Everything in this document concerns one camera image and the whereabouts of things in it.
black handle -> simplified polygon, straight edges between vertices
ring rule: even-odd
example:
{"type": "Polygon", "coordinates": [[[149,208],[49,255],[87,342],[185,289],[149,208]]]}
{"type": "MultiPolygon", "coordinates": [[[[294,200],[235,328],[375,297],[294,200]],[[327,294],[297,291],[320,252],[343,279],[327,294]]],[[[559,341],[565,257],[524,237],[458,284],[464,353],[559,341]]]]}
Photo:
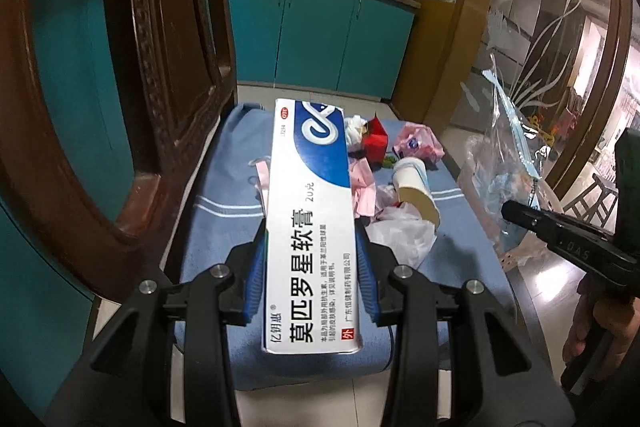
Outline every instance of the black handle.
{"type": "Polygon", "coordinates": [[[585,339],[584,351],[569,362],[562,372],[562,388],[571,394],[581,394],[593,379],[612,341],[613,334],[594,321],[585,339]]]}

wooden door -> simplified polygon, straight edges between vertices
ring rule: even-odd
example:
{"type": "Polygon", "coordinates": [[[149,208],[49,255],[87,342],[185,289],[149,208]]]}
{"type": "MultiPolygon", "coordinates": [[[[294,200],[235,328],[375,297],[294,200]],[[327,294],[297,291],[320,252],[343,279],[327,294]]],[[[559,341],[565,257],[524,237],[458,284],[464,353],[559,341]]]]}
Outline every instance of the wooden door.
{"type": "Polygon", "coordinates": [[[276,82],[335,89],[354,0],[285,0],[276,82]]]}
{"type": "Polygon", "coordinates": [[[413,21],[391,3],[356,0],[338,91],[391,98],[413,21]]]}
{"type": "Polygon", "coordinates": [[[159,270],[206,139],[234,103],[235,60],[226,0],[104,0],[104,11],[134,167],[122,211],[108,219],[63,152],[30,0],[0,0],[0,196],[46,255],[118,301],[159,270]]]}
{"type": "Polygon", "coordinates": [[[229,0],[238,80],[273,82],[284,0],[229,0]]]}

blue tablecloth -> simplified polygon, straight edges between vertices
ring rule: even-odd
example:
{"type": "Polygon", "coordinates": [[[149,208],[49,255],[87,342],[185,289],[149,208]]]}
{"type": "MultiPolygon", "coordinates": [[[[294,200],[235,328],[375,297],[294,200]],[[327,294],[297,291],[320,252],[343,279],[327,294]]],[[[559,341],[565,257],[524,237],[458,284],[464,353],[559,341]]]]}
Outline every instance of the blue tablecloth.
{"type": "MultiPolygon", "coordinates": [[[[390,147],[403,126],[383,120],[390,147]]],[[[271,153],[273,113],[258,105],[238,105],[210,147],[193,190],[193,221],[182,264],[181,282],[223,263],[235,245],[254,238],[262,220],[252,160],[271,153]]],[[[376,172],[377,184],[391,181],[391,169],[376,172]]],[[[459,287],[479,279],[498,301],[514,314],[514,300],[491,242],[466,203],[455,180],[442,162],[428,171],[428,179],[440,210],[438,237],[420,266],[433,282],[459,287]]],[[[360,332],[363,348],[353,355],[270,355],[261,350],[262,303],[245,328],[228,327],[228,345],[236,389],[250,390],[274,385],[335,378],[353,378],[382,371],[389,363],[392,328],[378,328],[364,311],[360,298],[360,332]]],[[[441,367],[449,363],[447,331],[438,328],[441,367]]],[[[184,342],[184,324],[176,326],[178,347],[184,342]]]]}

metal bolt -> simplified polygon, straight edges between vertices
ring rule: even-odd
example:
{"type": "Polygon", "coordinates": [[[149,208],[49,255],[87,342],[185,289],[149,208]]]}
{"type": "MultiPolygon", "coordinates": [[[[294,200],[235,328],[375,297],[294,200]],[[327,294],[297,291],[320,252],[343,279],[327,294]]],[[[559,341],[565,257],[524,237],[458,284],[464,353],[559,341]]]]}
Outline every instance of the metal bolt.
{"type": "Polygon", "coordinates": [[[394,268],[394,274],[400,279],[408,279],[414,274],[414,269],[406,264],[399,264],[394,268]]]}
{"type": "Polygon", "coordinates": [[[473,295],[479,295],[484,291],[484,284],[478,279],[471,279],[466,282],[466,289],[469,293],[473,293],[473,295]]]}
{"type": "Polygon", "coordinates": [[[158,284],[156,283],[156,281],[152,281],[151,279],[147,279],[141,282],[140,286],[138,286],[140,293],[143,293],[145,295],[151,295],[154,291],[156,291],[157,288],[158,284]]]}
{"type": "Polygon", "coordinates": [[[224,279],[231,273],[231,270],[229,270],[229,267],[226,264],[214,264],[209,269],[209,273],[216,279],[224,279]]]}

wooden cabinet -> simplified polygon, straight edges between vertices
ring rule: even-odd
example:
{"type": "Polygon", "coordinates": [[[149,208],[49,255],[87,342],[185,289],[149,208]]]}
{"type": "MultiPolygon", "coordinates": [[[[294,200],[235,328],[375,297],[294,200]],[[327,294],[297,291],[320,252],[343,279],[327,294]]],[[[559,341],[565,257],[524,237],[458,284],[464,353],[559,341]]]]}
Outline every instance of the wooden cabinet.
{"type": "Polygon", "coordinates": [[[336,89],[353,1],[286,0],[278,84],[336,89]]]}
{"type": "Polygon", "coordinates": [[[392,4],[356,0],[338,91],[390,98],[413,20],[392,4]]]}
{"type": "Polygon", "coordinates": [[[238,80],[273,82],[284,0],[229,0],[238,80]]]}

